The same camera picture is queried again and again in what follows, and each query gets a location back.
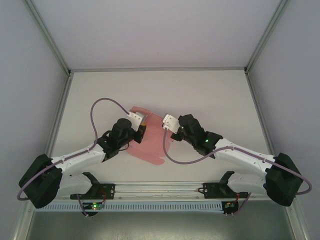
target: gray wall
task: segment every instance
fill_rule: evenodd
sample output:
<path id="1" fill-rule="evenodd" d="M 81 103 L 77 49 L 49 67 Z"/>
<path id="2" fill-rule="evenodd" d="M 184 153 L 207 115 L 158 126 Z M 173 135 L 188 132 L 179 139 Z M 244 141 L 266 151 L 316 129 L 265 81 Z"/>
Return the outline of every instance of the gray wall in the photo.
<path id="1" fill-rule="evenodd" d="M 298 199 L 313 239 L 319 239 L 319 0 L 289 3 L 251 76 L 276 153 L 289 154 L 313 183 Z"/>
<path id="2" fill-rule="evenodd" d="M 22 0 L 0 1 L 0 233 L 21 203 L 18 181 L 44 152 L 65 75 Z"/>

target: white wall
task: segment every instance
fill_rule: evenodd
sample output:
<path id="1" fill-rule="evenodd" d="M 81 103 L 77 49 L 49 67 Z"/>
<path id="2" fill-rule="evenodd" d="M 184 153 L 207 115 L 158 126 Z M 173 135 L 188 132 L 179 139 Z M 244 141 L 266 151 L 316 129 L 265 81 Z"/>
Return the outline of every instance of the white wall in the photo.
<path id="1" fill-rule="evenodd" d="M 0 233 L 8 240 L 18 182 L 44 152 L 65 75 L 21 0 L 0 1 Z"/>
<path id="2" fill-rule="evenodd" d="M 34 0 L 71 69 L 244 67 L 280 0 Z"/>
<path id="3" fill-rule="evenodd" d="M 97 99 L 106 96 L 119 101 L 127 110 L 138 106 L 161 117 L 166 113 L 175 117 L 193 114 L 206 131 L 221 134 L 245 148 L 268 152 L 243 70 L 114 71 L 74 74 L 53 156 L 72 153 L 92 143 L 90 108 Z M 97 104 L 93 118 L 98 135 L 112 129 L 117 119 L 124 117 L 123 111 L 111 102 Z M 173 142 L 168 153 L 182 162 L 199 158 L 186 142 Z M 220 180 L 226 171 L 248 171 L 219 158 L 192 165 L 163 159 L 162 165 L 153 165 L 124 151 L 84 172 L 92 173 L 101 182 L 207 182 Z"/>
<path id="4" fill-rule="evenodd" d="M 252 71 L 276 153 L 284 152 L 313 183 L 298 197 L 319 239 L 320 1 L 292 0 Z"/>

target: cable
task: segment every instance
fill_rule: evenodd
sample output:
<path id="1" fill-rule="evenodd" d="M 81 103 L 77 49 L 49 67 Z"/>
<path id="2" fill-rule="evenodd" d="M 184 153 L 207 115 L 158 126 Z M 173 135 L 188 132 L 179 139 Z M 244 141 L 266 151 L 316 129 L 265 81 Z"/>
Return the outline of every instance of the cable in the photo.
<path id="1" fill-rule="evenodd" d="M 127 150 L 127 149 L 129 148 L 129 146 L 130 146 L 130 143 L 127 144 L 127 147 L 126 147 L 126 148 L 120 149 L 119 152 Z"/>
<path id="2" fill-rule="evenodd" d="M 88 215 L 88 213 L 86 212 L 84 206 L 82 205 L 82 203 L 81 203 L 81 201 L 80 201 L 79 194 L 77 194 L 76 197 L 77 197 L 77 199 L 78 199 L 78 202 L 79 202 L 79 205 L 80 205 L 80 208 L 81 208 L 83 214 L 85 215 L 85 217 L 88 217 L 89 215 Z"/>
<path id="3" fill-rule="evenodd" d="M 205 194 L 203 187 L 199 187 L 199 188 L 197 189 L 197 191 L 198 191 L 199 193 L 203 194 L 203 195 Z"/>
<path id="4" fill-rule="evenodd" d="M 296 195 L 307 194 L 307 193 L 309 193 L 309 192 L 312 190 L 312 184 L 311 184 L 311 182 L 310 182 L 307 178 L 305 178 L 304 176 L 302 176 L 301 174 L 299 174 L 299 173 L 297 173 L 297 172 L 295 172 L 295 171 L 292 171 L 291 169 L 286 168 L 286 167 L 284 167 L 284 166 L 282 166 L 282 165 L 280 165 L 280 164 L 278 164 L 278 163 L 276 163 L 276 162 L 273 162 L 273 161 L 270 161 L 270 160 L 268 160 L 268 159 L 265 159 L 265 158 L 263 158 L 263 157 L 261 157 L 261 156 L 255 155 L 255 154 L 253 154 L 253 153 L 251 153 L 251 152 L 249 152 L 249 151 L 246 151 L 246 150 L 244 150 L 244 149 L 242 149 L 242 148 L 239 148 L 239 147 L 224 146 L 224 147 L 217 148 L 217 149 L 213 150 L 212 152 L 208 153 L 207 155 L 205 155 L 205 156 L 203 156 L 203 157 L 201 157 L 201 158 L 199 158 L 199 159 L 193 160 L 193 161 L 186 161 L 186 162 L 176 161 L 176 160 L 174 160 L 173 158 L 171 158 L 171 157 L 168 155 L 167 150 L 166 150 L 166 135 L 167 135 L 167 131 L 168 131 L 168 129 L 165 128 L 165 129 L 164 129 L 164 135 L 163 135 L 163 141 L 162 141 L 162 148 L 163 148 L 163 151 L 164 151 L 164 154 L 166 155 L 166 157 L 167 157 L 170 161 L 174 162 L 175 164 L 181 164 L 181 165 L 195 164 L 195 163 L 198 163 L 198 162 L 206 159 L 207 157 L 210 157 L 211 155 L 213 155 L 213 154 L 215 154 L 215 153 L 217 153 L 217 152 L 220 152 L 220 151 L 223 151 L 223 150 L 236 150 L 236 151 L 238 151 L 238 152 L 244 153 L 244 154 L 249 155 L 249 156 L 251 156 L 251 157 L 253 157 L 253 158 L 256 158 L 256 159 L 258 159 L 258 160 L 261 160 L 261 161 L 263 161 L 263 162 L 266 162 L 266 163 L 268 163 L 268 164 L 274 165 L 274 166 L 276 166 L 276 167 L 278 167 L 278 168 L 280 168 L 280 169 L 282 169 L 282 170 L 285 170 L 286 172 L 288 172 L 288 173 L 290 173 L 290 174 L 292 174 L 292 175 L 295 175 L 296 177 L 302 179 L 303 181 L 305 181 L 305 182 L 308 184 L 308 189 L 305 190 L 305 191 L 297 192 Z"/>
<path id="5" fill-rule="evenodd" d="M 58 164 L 60 164 L 60 163 L 63 163 L 63 161 L 62 161 L 62 160 L 59 160 L 59 161 L 57 161 L 57 162 L 55 162 L 55 163 L 47 166 L 46 168 L 44 168 L 44 169 L 42 169 L 40 172 L 38 172 L 36 175 L 34 175 L 32 178 L 30 178 L 30 180 L 27 181 L 26 184 L 21 187 L 21 189 L 19 190 L 16 198 L 17 198 L 19 201 L 29 200 L 29 198 L 27 198 L 27 197 L 21 198 L 21 194 L 22 194 L 22 192 L 26 189 L 26 187 L 28 187 L 37 177 L 39 177 L 39 176 L 40 176 L 41 174 L 43 174 L 45 171 L 53 168 L 55 165 L 58 165 Z"/>
<path id="6" fill-rule="evenodd" d="M 229 216 L 230 216 L 230 215 L 234 216 L 234 215 L 238 214 L 238 213 L 241 211 L 241 209 L 243 209 L 244 206 L 248 203 L 248 200 L 249 200 L 250 196 L 251 196 L 251 192 L 249 192 L 248 196 L 247 196 L 246 199 L 243 201 L 243 203 L 242 203 L 242 205 L 239 207 L 239 209 L 238 209 L 236 212 L 234 212 L 233 214 L 229 214 Z"/>
<path id="7" fill-rule="evenodd" d="M 106 205 L 106 200 L 107 200 L 107 193 L 103 190 L 100 190 L 101 193 L 103 193 L 103 201 L 101 202 L 101 204 L 103 204 L 103 208 L 105 208 Z"/>
<path id="8" fill-rule="evenodd" d="M 94 111 L 94 108 L 96 106 L 96 104 L 100 101 L 103 101 L 103 100 L 108 100 L 108 101 L 111 101 L 115 104 L 117 104 L 127 115 L 129 114 L 129 112 L 120 104 L 118 103 L 117 101 L 111 99 L 111 98 L 108 98 L 108 97 L 102 97 L 102 98 L 99 98 L 98 100 L 96 100 L 92 106 L 91 106 L 91 110 L 90 110 L 90 120 L 91 120 L 91 124 L 92 124 L 92 128 L 93 128 L 93 131 L 94 131 L 94 142 L 92 144 L 92 146 L 88 149 L 88 150 L 84 150 L 82 152 L 78 152 L 74 155 L 71 155 L 71 156 L 68 156 L 64 159 L 64 161 L 67 161 L 69 159 L 72 159 L 72 158 L 75 158 L 75 157 L 78 157 L 82 154 L 85 154 L 85 153 L 88 153 L 90 152 L 96 145 L 97 145 L 97 141 L 98 141 L 98 133 L 97 133 L 97 128 L 96 128 L 96 125 L 95 125 L 95 122 L 94 122 L 94 117 L 93 117 L 93 111 Z M 29 200 L 29 198 L 25 197 L 25 198 L 21 198 L 21 194 L 22 192 L 30 185 L 30 183 L 32 183 L 37 177 L 39 177 L 41 174 L 43 174 L 45 171 L 53 168 L 54 166 L 60 164 L 60 163 L 63 163 L 64 162 L 63 160 L 59 160 L 49 166 L 47 166 L 46 168 L 42 169 L 41 171 L 39 171 L 36 175 L 34 175 L 32 178 L 30 178 L 29 181 L 26 182 L 26 184 L 24 184 L 21 189 L 19 190 L 16 198 L 19 200 L 19 201 L 26 201 L 26 200 Z"/>

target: pink cloth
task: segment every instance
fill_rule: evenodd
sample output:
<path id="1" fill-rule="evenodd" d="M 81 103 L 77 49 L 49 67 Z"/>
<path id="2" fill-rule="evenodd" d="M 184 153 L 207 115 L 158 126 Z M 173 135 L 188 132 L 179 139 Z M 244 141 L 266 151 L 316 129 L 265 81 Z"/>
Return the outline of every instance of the pink cloth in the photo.
<path id="1" fill-rule="evenodd" d="M 130 142 L 130 146 L 126 150 L 127 153 L 154 165 L 164 164 L 165 160 L 162 158 L 166 155 L 162 148 L 165 134 L 165 130 L 162 128 L 163 118 L 137 106 L 132 107 L 130 112 L 140 112 L 146 115 L 146 130 L 140 144 L 135 141 Z M 167 151 L 170 148 L 170 142 L 173 142 L 173 139 L 170 138 L 171 134 L 172 132 L 169 131 L 166 135 L 165 149 Z"/>

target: metal bar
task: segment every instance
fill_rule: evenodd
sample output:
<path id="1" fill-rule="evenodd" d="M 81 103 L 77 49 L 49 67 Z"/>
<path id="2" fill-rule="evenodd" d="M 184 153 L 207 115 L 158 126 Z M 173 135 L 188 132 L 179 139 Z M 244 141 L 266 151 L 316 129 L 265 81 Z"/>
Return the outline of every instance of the metal bar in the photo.
<path id="1" fill-rule="evenodd" d="M 219 181 L 206 181 L 206 183 L 218 183 Z M 202 187 L 204 181 L 116 181 L 101 182 L 102 184 L 115 184 L 119 187 L 145 187 L 145 186 L 199 186 Z"/>
<path id="2" fill-rule="evenodd" d="M 27 239 L 27 234 L 29 227 L 31 225 L 31 220 L 35 211 L 35 207 L 30 201 L 23 202 L 20 210 L 19 217 L 17 219 L 11 240 L 25 240 Z"/>
<path id="3" fill-rule="evenodd" d="M 251 96 L 252 96 L 252 99 L 253 99 L 254 107 L 255 107 L 256 113 L 257 113 L 258 118 L 259 118 L 259 122 L 260 122 L 260 125 L 261 125 L 261 128 L 262 128 L 262 133 L 263 133 L 263 136 L 264 136 L 264 140 L 265 140 L 266 146 L 268 148 L 269 153 L 272 154 L 272 155 L 275 155 L 275 150 L 274 150 L 274 147 L 272 145 L 272 141 L 271 141 L 270 134 L 269 134 L 269 131 L 268 131 L 268 128 L 267 128 L 267 124 L 266 124 L 263 112 L 261 110 L 261 106 L 260 106 L 259 101 L 257 99 L 257 93 L 256 93 L 254 85 L 252 83 L 250 72 L 248 72 L 248 71 L 246 72 L 245 71 L 244 73 L 245 73 L 245 77 L 246 77 L 246 80 L 248 82 L 248 86 L 249 86 L 249 89 L 250 89 L 250 92 L 251 92 Z"/>
<path id="4" fill-rule="evenodd" d="M 143 194 L 143 193 L 194 193 L 194 189 L 190 190 L 119 190 L 115 191 L 115 193 L 129 193 L 129 194 Z"/>
<path id="5" fill-rule="evenodd" d="M 263 112 L 261 110 L 261 106 L 260 106 L 259 101 L 257 99 L 257 93 L 255 91 L 254 84 L 252 82 L 251 74 L 247 70 L 247 71 L 245 71 L 245 75 L 246 75 L 246 79 L 247 79 L 249 89 L 250 89 L 250 92 L 252 95 L 254 106 L 255 106 L 255 109 L 256 109 L 260 124 L 261 124 L 264 139 L 265 139 L 266 145 L 268 147 L 268 151 L 272 155 L 275 155 L 276 153 L 275 153 L 274 147 L 272 145 L 270 134 L 267 129 L 267 124 L 266 124 L 265 118 L 263 116 Z M 289 223 L 290 223 L 292 231 L 293 231 L 294 238 L 296 240 L 310 240 L 311 238 L 310 238 L 310 235 L 309 235 L 309 232 L 307 229 L 305 219 L 304 219 L 302 211 L 301 211 L 301 207 L 298 203 L 298 200 L 294 199 L 294 201 L 292 202 L 292 205 L 289 207 L 286 207 L 285 209 L 286 209 L 286 213 L 287 213 L 287 216 L 289 219 Z"/>
<path id="6" fill-rule="evenodd" d="M 144 68 L 90 68 L 72 69 L 71 73 L 92 72 L 142 72 L 142 71 L 213 71 L 213 70 L 244 70 L 242 66 L 236 67 L 144 67 Z"/>
<path id="7" fill-rule="evenodd" d="M 71 87 L 72 78 L 73 78 L 73 73 L 70 74 L 69 76 L 66 76 L 65 84 L 59 98 L 57 109 L 55 111 L 53 124 L 50 130 L 48 141 L 46 143 L 46 147 L 45 147 L 45 154 L 47 154 L 49 157 L 51 157 L 56 144 L 56 139 L 58 136 L 59 127 L 61 124 L 65 106 L 67 103 L 67 98 L 68 98 L 69 90 Z"/>
<path id="8" fill-rule="evenodd" d="M 311 240 L 307 229 L 307 224 L 303 217 L 299 201 L 294 199 L 290 207 L 286 207 L 286 212 L 292 227 L 293 235 L 297 240 Z"/>
<path id="9" fill-rule="evenodd" d="M 59 51 L 53 37 L 51 36 L 51 34 L 45 24 L 45 21 L 41 17 L 40 12 L 37 9 L 35 3 L 33 2 L 33 0 L 23 0 L 23 2 L 25 3 L 27 9 L 31 13 L 36 25 L 38 26 L 40 32 L 42 33 L 45 41 L 47 42 L 48 46 L 50 47 L 50 49 L 51 49 L 53 55 L 55 56 L 56 60 L 58 61 L 59 65 L 64 70 L 64 72 L 68 75 L 70 72 L 68 65 L 67 65 L 66 61 L 64 60 L 64 58 L 62 57 L 62 54 Z"/>
<path id="10" fill-rule="evenodd" d="M 247 65 L 246 65 L 246 69 L 247 71 L 251 71 L 255 65 L 255 63 L 257 62 L 261 52 L 263 51 L 263 49 L 265 48 L 270 36 L 272 35 L 273 31 L 275 30 L 281 16 L 283 15 L 286 7 L 288 6 L 288 3 L 290 2 L 290 0 L 281 0 L 278 4 L 278 6 L 276 7 L 275 12 L 273 13 L 273 16 L 271 18 L 271 20 L 269 21 L 266 29 L 264 30 L 264 33 L 262 34 L 258 44 L 256 45 L 253 54 L 251 55 Z"/>

